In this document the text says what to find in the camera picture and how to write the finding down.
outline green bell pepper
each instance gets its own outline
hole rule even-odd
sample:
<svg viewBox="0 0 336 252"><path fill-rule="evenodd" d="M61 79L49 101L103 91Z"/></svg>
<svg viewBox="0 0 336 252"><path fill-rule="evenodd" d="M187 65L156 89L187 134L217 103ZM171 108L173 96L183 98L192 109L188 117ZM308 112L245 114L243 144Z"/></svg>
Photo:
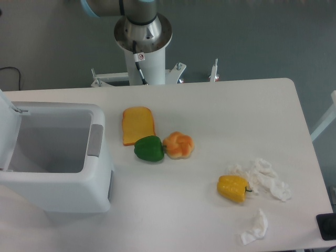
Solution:
<svg viewBox="0 0 336 252"><path fill-rule="evenodd" d="M134 144L134 153L138 158L151 162L157 162L164 158L161 140L156 135L137 140Z"/></svg>

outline crumpled paper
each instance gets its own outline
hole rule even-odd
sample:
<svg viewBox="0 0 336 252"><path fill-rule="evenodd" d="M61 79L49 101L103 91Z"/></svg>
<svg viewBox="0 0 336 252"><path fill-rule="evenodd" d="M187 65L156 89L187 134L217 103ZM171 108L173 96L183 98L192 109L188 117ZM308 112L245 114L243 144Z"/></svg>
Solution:
<svg viewBox="0 0 336 252"><path fill-rule="evenodd" d="M254 193L259 193L260 186L268 189L271 194L285 202L292 196L289 185L279 179L272 165L264 159L256 159L250 169L244 170L236 164L228 169L228 174L245 178Z"/></svg>
<svg viewBox="0 0 336 252"><path fill-rule="evenodd" d="M259 208L257 215L254 217L253 227L243 232L240 237L244 245L247 245L257 239L262 239L268 227L268 221L265 213Z"/></svg>

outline warning sticker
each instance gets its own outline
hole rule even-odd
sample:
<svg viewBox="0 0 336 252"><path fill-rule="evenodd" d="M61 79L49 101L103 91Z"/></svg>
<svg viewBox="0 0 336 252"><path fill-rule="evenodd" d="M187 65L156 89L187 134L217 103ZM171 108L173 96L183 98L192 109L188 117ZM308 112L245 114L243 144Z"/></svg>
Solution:
<svg viewBox="0 0 336 252"><path fill-rule="evenodd" d="M145 53L140 52L138 54L134 54L134 60L135 60L135 62L145 60Z"/></svg>

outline white bin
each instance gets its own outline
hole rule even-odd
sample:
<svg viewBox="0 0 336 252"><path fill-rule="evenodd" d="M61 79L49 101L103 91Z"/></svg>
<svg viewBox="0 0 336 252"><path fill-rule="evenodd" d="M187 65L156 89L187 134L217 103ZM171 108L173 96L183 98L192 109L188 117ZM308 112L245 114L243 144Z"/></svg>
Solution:
<svg viewBox="0 0 336 252"><path fill-rule="evenodd" d="M46 211L106 212L114 169L102 110L92 104L13 105L0 95L0 184Z"/></svg>

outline gray floor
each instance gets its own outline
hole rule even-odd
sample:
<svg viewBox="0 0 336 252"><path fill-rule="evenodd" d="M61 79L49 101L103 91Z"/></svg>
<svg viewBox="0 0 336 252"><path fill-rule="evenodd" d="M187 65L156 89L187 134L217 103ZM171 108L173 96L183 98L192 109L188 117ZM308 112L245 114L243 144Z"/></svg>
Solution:
<svg viewBox="0 0 336 252"><path fill-rule="evenodd" d="M218 58L221 80L287 77L308 128L336 90L335 1L158 0L173 27L166 66L187 64L186 82L207 81ZM22 87L88 87L96 73L125 72L113 39L118 17L92 19L79 0L1 1L0 68L22 72ZM17 90L17 73L0 71L0 88ZM336 122L314 143L327 186L336 185Z"/></svg>

